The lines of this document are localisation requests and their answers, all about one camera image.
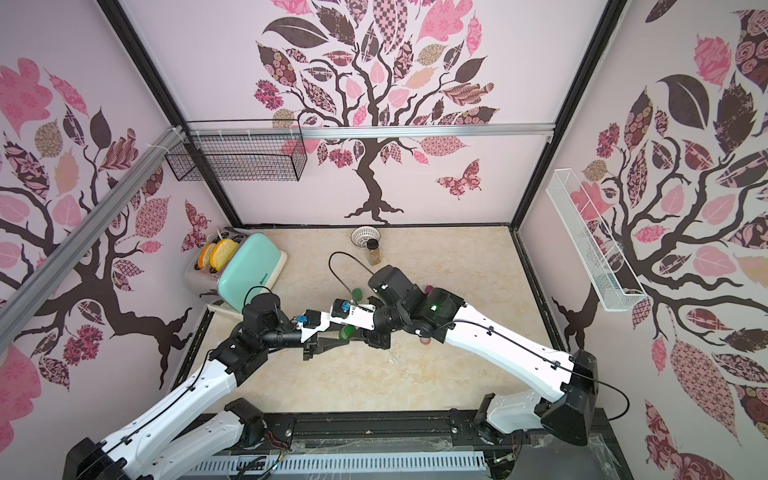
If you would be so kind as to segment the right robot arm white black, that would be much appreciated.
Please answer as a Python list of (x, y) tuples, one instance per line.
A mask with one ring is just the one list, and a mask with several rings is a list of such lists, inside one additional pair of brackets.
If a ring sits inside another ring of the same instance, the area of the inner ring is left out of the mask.
[(322, 326), (350, 325), (365, 337), (381, 338), (403, 331), (477, 355), (528, 387), (490, 395), (479, 410), (483, 427), (500, 434), (543, 429), (569, 444), (587, 444), (599, 391), (594, 355), (538, 344), (448, 290), (423, 291), (391, 265), (375, 272), (368, 286), (370, 303), (337, 299), (321, 313)]

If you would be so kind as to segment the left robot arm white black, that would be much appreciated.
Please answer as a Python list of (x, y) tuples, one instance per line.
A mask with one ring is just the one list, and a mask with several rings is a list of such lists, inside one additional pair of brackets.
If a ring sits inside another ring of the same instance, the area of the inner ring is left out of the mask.
[(330, 311), (308, 310), (289, 319), (280, 298), (266, 290), (247, 301), (242, 321), (206, 354), (184, 383), (125, 427), (100, 442), (85, 438), (67, 453), (66, 479), (177, 479), (198, 462), (229, 447), (281, 441), (268, 431), (263, 412), (244, 398), (229, 402), (203, 425), (191, 423), (234, 392), (268, 360), (273, 350), (318, 350), (322, 332), (356, 311), (337, 299)]

